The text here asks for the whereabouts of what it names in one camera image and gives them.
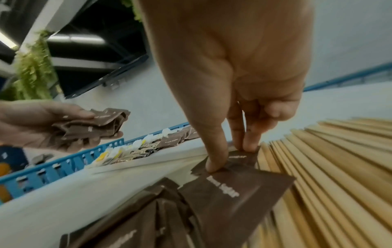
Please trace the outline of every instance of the white surface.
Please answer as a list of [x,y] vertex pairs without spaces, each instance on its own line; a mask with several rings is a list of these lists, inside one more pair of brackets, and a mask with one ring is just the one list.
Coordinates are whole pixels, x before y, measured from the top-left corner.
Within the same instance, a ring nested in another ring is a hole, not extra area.
[[[392,118],[391,97],[391,82],[307,92],[297,115],[280,123],[262,140],[282,138],[291,128],[302,128],[326,118]],[[189,146],[197,147],[196,141],[191,142]],[[1,247],[56,247],[61,234],[88,224],[147,184],[183,166],[195,165],[203,158],[99,174],[81,171],[33,191],[0,207]]]

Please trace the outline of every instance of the hand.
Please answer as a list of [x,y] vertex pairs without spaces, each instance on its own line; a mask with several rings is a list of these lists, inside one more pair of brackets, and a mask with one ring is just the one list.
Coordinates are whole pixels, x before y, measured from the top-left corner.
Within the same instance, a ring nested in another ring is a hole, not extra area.
[[310,67],[310,0],[139,0],[136,6],[153,55],[205,144],[208,171],[227,159],[225,118],[235,147],[254,152],[262,133],[294,116]]
[[55,101],[0,102],[0,141],[6,145],[31,148],[49,148],[77,152],[93,148],[100,139],[78,140],[71,145],[47,147],[52,135],[52,124],[72,119],[91,119],[94,113],[73,104]]

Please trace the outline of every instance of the wall-mounted tv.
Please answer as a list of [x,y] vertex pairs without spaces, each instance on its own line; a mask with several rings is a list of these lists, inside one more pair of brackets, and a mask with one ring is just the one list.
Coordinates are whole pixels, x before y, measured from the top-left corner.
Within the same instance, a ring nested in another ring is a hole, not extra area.
[[48,39],[65,98],[79,96],[148,59],[143,25],[120,0],[88,1]]

